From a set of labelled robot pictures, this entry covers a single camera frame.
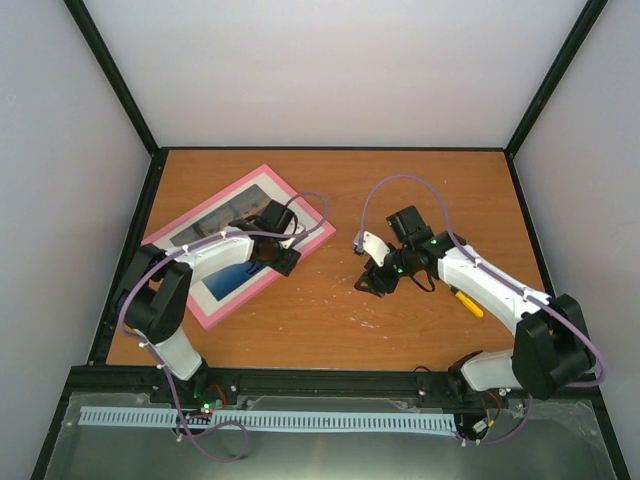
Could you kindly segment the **pink picture frame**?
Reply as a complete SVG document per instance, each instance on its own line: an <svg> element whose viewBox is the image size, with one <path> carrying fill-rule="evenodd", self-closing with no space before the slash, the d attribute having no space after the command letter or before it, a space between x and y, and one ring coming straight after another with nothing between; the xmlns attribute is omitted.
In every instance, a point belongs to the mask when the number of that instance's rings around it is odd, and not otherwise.
<svg viewBox="0 0 640 480"><path fill-rule="evenodd" d="M168 251L181 249L221 230L231 232L232 220L260 213L270 200L289 207L298 222L312 231L292 246L303 258L335 235L336 228L323 220L321 213L263 164L148 235L143 242ZM225 238L180 257L194 269L187 307L203 328L212 328L280 277L264 264L256 275L247 275L251 246L248 236Z"/></svg>

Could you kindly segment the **yellow black flathead screwdriver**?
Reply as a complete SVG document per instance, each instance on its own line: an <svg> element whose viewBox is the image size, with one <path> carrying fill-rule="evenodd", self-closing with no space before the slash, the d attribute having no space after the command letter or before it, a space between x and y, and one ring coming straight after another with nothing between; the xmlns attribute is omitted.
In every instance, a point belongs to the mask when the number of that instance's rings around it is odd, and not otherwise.
<svg viewBox="0 0 640 480"><path fill-rule="evenodd" d="M453 290L455 298L476 318L483 318L484 311L480 306L478 306L474 300L472 300L469 296L467 296L464 292L454 289Z"/></svg>

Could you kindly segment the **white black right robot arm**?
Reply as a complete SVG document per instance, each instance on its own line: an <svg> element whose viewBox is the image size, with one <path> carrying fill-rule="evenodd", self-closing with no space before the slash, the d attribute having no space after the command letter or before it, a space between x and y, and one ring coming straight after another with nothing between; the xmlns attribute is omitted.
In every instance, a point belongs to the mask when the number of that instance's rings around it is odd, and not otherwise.
<svg viewBox="0 0 640 480"><path fill-rule="evenodd" d="M415 206L387 219L397 241L386 243L362 229L353 250L367 256L356 290L384 297L403 277L427 275L428 291L442 282L501 321L514 339L512 348L473 352L449 369L450 387L467 391L519 389L538 400L576 384L596 364L587 346L584 317L569 295L557 297L531 289L497 269L459 235L436 234Z"/></svg>

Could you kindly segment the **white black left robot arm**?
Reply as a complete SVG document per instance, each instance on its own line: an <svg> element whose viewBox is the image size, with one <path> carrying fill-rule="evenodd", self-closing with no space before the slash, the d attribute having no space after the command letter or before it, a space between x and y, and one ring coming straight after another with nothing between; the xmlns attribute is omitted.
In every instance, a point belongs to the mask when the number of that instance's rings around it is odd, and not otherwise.
<svg viewBox="0 0 640 480"><path fill-rule="evenodd" d="M177 395L197 402L206 395L209 380L208 364L182 327L191 286L245 263L288 276L301 258L292 244L302 235L293 210L272 200L261 213L233 220L209 237L170 249L145 244L117 289L113 310L118 324L169 372Z"/></svg>

